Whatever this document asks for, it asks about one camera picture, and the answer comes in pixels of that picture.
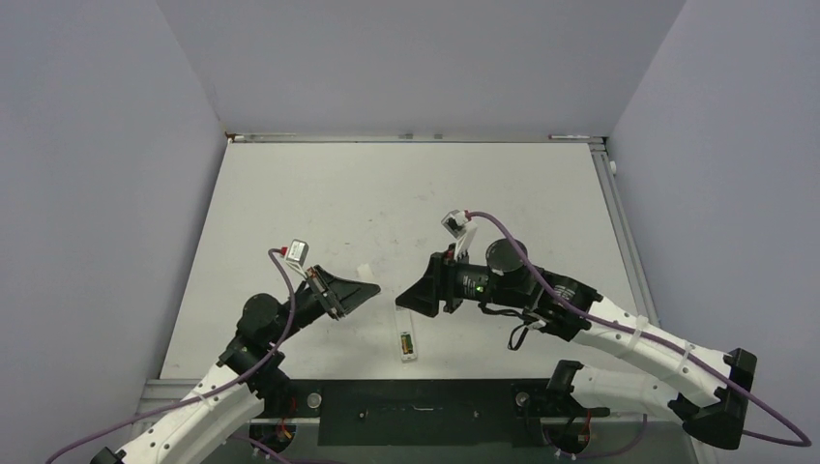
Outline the white remote control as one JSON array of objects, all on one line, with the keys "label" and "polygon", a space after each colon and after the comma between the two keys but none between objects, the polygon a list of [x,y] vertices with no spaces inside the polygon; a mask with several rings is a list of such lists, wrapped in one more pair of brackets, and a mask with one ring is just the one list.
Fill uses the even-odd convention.
[{"label": "white remote control", "polygon": [[418,358],[418,349],[415,341],[412,313],[409,309],[400,306],[395,308],[395,327],[400,360],[403,363],[415,361]]}]

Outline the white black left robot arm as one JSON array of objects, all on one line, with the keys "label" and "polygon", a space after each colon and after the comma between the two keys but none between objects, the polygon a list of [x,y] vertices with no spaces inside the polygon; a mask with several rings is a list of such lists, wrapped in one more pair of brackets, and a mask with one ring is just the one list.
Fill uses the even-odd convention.
[{"label": "white black left robot arm", "polygon": [[161,418],[95,463],[200,463],[238,428],[286,407],[289,378],[280,345],[323,316],[341,319],[380,294],[379,285],[341,278],[315,265],[281,302],[260,293],[243,306],[236,332],[204,377]]}]

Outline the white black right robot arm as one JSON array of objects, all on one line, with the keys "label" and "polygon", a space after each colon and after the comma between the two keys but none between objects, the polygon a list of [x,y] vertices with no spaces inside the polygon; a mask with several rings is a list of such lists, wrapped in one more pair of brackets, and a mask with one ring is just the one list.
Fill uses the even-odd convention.
[{"label": "white black right robot arm", "polygon": [[546,388],[560,414],[580,409],[625,411],[675,421],[691,437],[715,448],[739,447],[748,400],[732,389],[750,388],[757,359],[737,348],[705,348],[650,324],[596,289],[540,267],[529,270],[526,247],[500,239],[484,265],[470,263],[450,245],[431,254],[422,277],[395,304],[426,317],[452,313],[472,301],[485,314],[518,318],[526,332],[550,334],[602,351],[637,368],[635,374],[557,363]]}]

